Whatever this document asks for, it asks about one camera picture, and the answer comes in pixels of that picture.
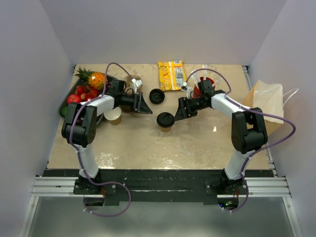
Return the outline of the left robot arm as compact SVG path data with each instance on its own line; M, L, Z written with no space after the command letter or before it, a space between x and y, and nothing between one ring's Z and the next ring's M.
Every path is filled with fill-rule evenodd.
M96 136L97 118L104 116L110 123L121 122L121 107L133 113L152 114L142 92L125 92L126 82L111 80L110 87L87 102L71 103L68 106L62 126L62 137L76 151L79 160L79 175L85 182L85 188L92 194L102 189L102 181L98 179L99 166L96 163L92 142Z

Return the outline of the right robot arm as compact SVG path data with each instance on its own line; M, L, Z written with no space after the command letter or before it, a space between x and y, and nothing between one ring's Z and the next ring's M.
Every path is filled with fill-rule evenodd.
M214 191L231 194L242 185L244 171L251 155L267 143L268 135L260 108L242 108L242 104L232 100L222 90L216 90L210 80L198 83L199 95L193 97L194 89L184 83L181 90L186 97L178 99L178 110L174 121L192 118L199 110L212 108L231 120L231 141L234 152L223 169L221 176L212 185Z

